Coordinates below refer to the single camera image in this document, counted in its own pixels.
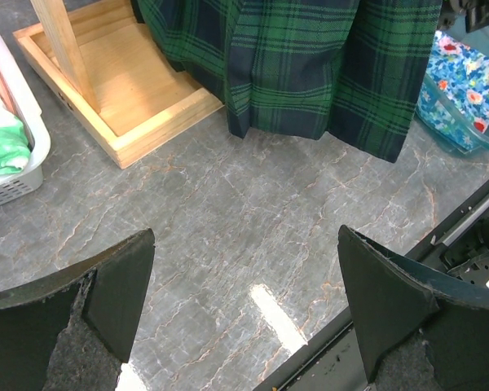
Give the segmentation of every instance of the plaid curtain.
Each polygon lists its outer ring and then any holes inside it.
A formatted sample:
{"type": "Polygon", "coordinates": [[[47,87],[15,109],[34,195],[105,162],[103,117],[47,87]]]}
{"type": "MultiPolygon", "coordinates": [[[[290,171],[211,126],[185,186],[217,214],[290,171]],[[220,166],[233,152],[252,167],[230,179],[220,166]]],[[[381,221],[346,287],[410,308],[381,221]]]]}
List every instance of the plaid curtain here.
{"type": "Polygon", "coordinates": [[[132,0],[172,66],[249,127],[395,162],[442,0],[132,0]]]}

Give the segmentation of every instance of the green plaid fabric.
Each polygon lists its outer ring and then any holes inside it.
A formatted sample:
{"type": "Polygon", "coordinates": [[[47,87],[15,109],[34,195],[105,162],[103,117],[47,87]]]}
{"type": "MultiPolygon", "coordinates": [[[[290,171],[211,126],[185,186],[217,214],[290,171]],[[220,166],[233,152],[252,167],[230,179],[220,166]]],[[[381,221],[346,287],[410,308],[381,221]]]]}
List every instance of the green plaid fabric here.
{"type": "Polygon", "coordinates": [[[395,162],[442,0],[133,0],[158,46],[249,127],[327,130],[395,162]]]}

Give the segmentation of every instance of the gray marble floor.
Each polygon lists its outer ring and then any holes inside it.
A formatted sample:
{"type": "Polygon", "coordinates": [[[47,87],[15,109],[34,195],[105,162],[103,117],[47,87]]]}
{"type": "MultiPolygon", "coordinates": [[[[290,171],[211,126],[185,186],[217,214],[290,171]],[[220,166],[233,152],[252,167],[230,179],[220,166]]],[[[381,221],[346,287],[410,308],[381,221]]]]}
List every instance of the gray marble floor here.
{"type": "Polygon", "coordinates": [[[390,165],[329,135],[242,141],[223,112],[119,170],[24,61],[11,31],[35,20],[27,0],[0,1],[0,31],[52,137],[43,186],[0,207],[0,290],[151,227],[131,358],[150,390],[252,389],[290,355],[253,287],[309,339],[346,306],[341,224],[404,253],[489,178],[489,155],[451,157],[416,122],[390,165]]]}

